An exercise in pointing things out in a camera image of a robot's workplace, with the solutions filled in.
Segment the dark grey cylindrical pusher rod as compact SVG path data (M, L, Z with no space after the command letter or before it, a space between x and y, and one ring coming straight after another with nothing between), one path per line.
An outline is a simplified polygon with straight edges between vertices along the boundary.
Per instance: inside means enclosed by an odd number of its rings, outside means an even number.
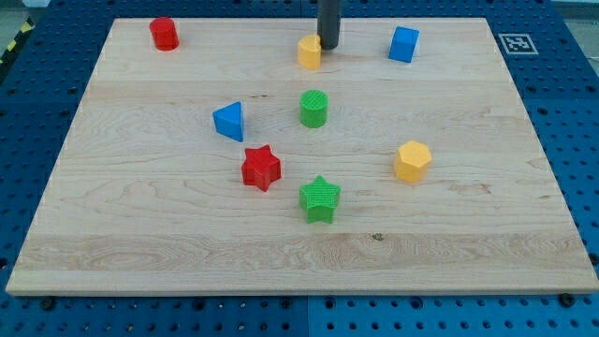
M324 51L334 50L339 44L342 0L319 0L317 5L317 34Z

